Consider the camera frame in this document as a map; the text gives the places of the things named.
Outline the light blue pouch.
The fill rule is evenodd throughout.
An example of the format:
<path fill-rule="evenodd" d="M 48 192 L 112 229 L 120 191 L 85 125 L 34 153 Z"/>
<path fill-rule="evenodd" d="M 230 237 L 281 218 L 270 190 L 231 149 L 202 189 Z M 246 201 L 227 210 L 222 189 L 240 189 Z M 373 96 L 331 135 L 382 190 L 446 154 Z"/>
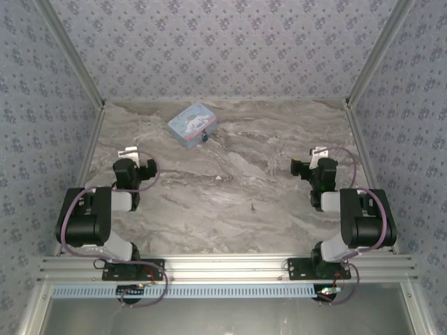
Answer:
<path fill-rule="evenodd" d="M 202 131 L 210 136 L 217 128 L 217 116 L 202 103 L 194 103 L 168 122 L 173 137 L 187 149 L 203 143 Z"/>

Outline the small circuit board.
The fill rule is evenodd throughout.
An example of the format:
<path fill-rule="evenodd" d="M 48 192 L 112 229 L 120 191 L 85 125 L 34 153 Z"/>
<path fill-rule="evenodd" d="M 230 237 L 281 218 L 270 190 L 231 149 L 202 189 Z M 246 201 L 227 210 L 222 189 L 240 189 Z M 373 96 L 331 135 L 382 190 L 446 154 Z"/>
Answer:
<path fill-rule="evenodd" d="M 337 294 L 342 291 L 342 289 L 337 286 L 328 285 L 315 285 L 314 289 L 316 293 L 314 300 L 323 303 L 331 303 L 335 300 Z"/>

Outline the aluminium table side rail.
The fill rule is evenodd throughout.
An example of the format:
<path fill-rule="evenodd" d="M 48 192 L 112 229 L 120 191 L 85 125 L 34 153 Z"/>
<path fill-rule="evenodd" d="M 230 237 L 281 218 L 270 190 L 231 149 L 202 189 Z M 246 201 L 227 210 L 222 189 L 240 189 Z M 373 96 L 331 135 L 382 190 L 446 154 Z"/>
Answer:
<path fill-rule="evenodd" d="M 380 188 L 355 110 L 348 102 L 346 102 L 345 105 L 347 119 L 354 137 L 358 155 L 360 157 L 360 164 L 362 165 L 362 170 L 365 174 L 367 184 L 370 188 Z"/>
<path fill-rule="evenodd" d="M 105 101 L 102 101 L 102 104 L 98 108 L 98 113 L 96 115 L 93 130 L 91 135 L 89 136 L 87 142 L 87 148 L 84 151 L 84 156 L 82 160 L 82 164 L 79 169 L 78 178 L 76 179 L 75 186 L 84 186 L 87 180 L 87 174 L 90 169 L 90 165 L 94 156 L 96 144 L 98 142 L 98 137 L 101 132 L 101 126 L 103 124 L 105 116 Z"/>

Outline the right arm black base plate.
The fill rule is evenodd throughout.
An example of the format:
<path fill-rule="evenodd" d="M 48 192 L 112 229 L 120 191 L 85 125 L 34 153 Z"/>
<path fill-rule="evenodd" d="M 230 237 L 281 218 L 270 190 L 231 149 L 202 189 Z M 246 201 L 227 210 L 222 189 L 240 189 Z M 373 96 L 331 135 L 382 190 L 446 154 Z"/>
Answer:
<path fill-rule="evenodd" d="M 287 259 L 287 271 L 291 281 L 351 279 L 351 272 L 339 263 L 314 262 L 310 258 Z"/>

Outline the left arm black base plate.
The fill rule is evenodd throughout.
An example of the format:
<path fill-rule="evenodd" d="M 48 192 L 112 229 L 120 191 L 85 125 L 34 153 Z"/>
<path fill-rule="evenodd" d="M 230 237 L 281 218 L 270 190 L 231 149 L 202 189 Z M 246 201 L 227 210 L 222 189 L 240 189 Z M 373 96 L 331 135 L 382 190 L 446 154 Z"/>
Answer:
<path fill-rule="evenodd" d="M 128 262 L 104 262 L 103 281 L 162 281 L 164 259 L 142 259 Z"/>

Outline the aluminium frame post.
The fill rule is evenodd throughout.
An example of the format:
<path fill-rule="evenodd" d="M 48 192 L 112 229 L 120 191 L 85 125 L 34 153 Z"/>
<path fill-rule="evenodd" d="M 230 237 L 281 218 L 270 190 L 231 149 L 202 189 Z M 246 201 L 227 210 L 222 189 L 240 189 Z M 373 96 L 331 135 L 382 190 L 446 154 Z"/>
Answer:
<path fill-rule="evenodd" d="M 97 109 L 101 109 L 103 107 L 103 100 L 98 89 L 96 88 L 96 85 L 94 84 L 94 80 L 87 70 L 87 67 L 84 65 L 79 52 L 76 50 L 74 43 L 69 37 L 63 22 L 59 19 L 56 10 L 50 3 L 50 0 L 33 1 L 43 17 L 48 29 L 56 39 L 67 61 L 87 92 L 88 97 Z"/>
<path fill-rule="evenodd" d="M 394 41 L 407 15 L 416 0 L 397 0 L 385 21 L 380 34 L 368 54 L 366 61 L 361 68 L 353 86 L 346 97 L 346 104 L 349 109 L 353 109 L 367 88 L 373 74 L 379 67 L 388 48 Z"/>

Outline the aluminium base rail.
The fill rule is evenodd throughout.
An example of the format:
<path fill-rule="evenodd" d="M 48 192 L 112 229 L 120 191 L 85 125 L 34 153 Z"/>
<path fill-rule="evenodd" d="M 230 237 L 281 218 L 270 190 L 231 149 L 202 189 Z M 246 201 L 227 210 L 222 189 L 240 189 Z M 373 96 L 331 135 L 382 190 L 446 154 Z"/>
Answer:
<path fill-rule="evenodd" d="M 174 284 L 191 283 L 285 283 L 286 261 L 291 254 L 191 254 L 162 255 L 165 271 Z M 409 255 L 390 252 L 365 253 L 350 260 L 363 283 L 401 283 L 420 277 Z M 48 283 L 101 282 L 102 271 L 93 260 L 69 256 L 42 259 L 36 278 Z"/>

